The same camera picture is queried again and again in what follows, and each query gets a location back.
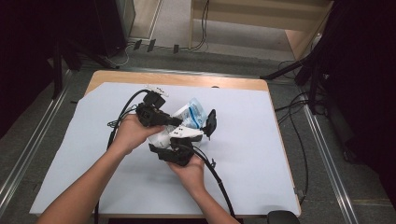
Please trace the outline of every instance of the metal rail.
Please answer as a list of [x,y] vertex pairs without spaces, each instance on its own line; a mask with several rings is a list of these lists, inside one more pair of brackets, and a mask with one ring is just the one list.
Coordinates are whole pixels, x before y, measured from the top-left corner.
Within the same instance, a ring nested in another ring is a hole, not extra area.
[[64,75],[64,89],[61,91],[59,96],[56,99],[52,100],[49,104],[46,113],[38,123],[35,131],[33,132],[32,136],[29,139],[29,142],[26,144],[23,152],[18,158],[18,161],[15,163],[6,182],[0,189],[0,217],[6,211],[7,206],[12,199],[12,196],[14,195],[18,185],[20,184],[24,174],[26,173],[26,170],[29,167],[29,164],[32,161],[35,153],[37,152],[37,149],[40,146],[41,141],[43,140],[50,124],[52,123],[53,118],[57,114],[59,107],[61,106],[64,97],[67,94],[67,90],[72,77],[73,73],[68,70]]
[[344,186],[341,176],[338,174],[337,168],[332,160],[332,153],[327,146],[326,140],[318,124],[317,117],[312,115],[308,105],[304,106],[304,112],[317,142],[320,156],[323,159],[323,164],[326,168],[330,182],[332,183],[332,189],[334,190],[335,197],[337,198],[337,202],[340,206],[341,212],[343,213],[344,220],[347,224],[358,224],[359,221],[353,209],[352,202],[349,199],[346,187]]

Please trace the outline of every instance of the white paper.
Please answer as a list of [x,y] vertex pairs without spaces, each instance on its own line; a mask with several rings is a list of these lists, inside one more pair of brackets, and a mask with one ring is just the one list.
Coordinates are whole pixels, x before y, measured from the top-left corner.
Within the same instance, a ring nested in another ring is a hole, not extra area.
[[[267,215],[288,210],[300,215],[290,169],[267,91],[159,86],[169,93],[161,108],[172,113],[195,97],[208,114],[216,109],[218,126],[201,150],[217,163],[237,215]],[[128,99],[144,85],[104,83],[78,102],[64,141],[45,177],[30,213],[47,206],[106,151],[107,123],[120,114]],[[142,102],[144,93],[133,104]],[[205,170],[209,193],[228,207],[212,174]],[[202,214],[164,161],[149,151],[149,141],[127,156],[100,200],[101,214]]]

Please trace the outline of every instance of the clear plastic bag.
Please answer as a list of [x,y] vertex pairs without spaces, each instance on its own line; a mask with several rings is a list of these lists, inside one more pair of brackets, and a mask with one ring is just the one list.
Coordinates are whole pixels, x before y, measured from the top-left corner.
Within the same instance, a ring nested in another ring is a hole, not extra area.
[[[172,117],[183,120],[181,123],[182,126],[193,129],[202,128],[207,120],[207,114],[196,98],[192,98]],[[148,140],[155,147],[167,148],[171,144],[169,133],[171,133],[175,128],[175,126],[171,125],[166,126],[162,132],[150,136]]]

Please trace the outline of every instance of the hand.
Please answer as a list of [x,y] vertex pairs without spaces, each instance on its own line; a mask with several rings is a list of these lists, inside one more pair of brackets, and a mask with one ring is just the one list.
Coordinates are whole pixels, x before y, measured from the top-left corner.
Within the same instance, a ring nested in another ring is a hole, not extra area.
[[132,150],[144,143],[149,136],[162,130],[163,126],[144,127],[137,115],[128,115],[120,123],[111,146],[115,146],[124,155],[128,155]]
[[204,164],[204,161],[196,155],[192,156],[184,167],[168,162],[171,170],[177,174],[181,184],[191,195],[205,190]]

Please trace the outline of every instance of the forearm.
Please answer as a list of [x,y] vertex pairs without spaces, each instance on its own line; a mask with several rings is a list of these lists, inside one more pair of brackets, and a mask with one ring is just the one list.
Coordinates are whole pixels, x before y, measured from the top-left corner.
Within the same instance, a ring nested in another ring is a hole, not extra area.
[[190,195],[201,208],[209,224],[239,223],[205,189],[195,190],[190,192]]
[[37,223],[86,223],[123,157],[110,148],[46,209]]

